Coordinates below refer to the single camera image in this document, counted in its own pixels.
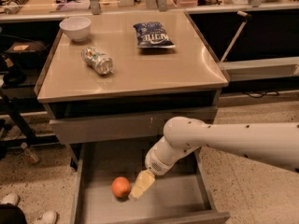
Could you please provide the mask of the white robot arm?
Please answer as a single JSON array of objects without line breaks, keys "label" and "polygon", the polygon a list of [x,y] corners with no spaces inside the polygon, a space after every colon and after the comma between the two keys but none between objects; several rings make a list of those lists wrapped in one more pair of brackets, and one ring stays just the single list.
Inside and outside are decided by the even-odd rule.
[{"label": "white robot arm", "polygon": [[200,147],[246,156],[296,172],[299,169],[299,124],[251,123],[206,124],[199,119],[175,117],[163,130],[163,137],[149,150],[146,169],[140,172],[129,198],[139,199],[180,159]]}]

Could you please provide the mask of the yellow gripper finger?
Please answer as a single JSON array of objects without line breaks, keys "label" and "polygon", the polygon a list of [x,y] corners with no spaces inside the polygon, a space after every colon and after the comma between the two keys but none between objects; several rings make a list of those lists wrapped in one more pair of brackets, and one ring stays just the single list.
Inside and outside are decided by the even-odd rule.
[{"label": "yellow gripper finger", "polygon": [[136,181],[129,194],[130,200],[138,200],[155,182],[155,175],[149,171],[144,170],[139,173]]}]

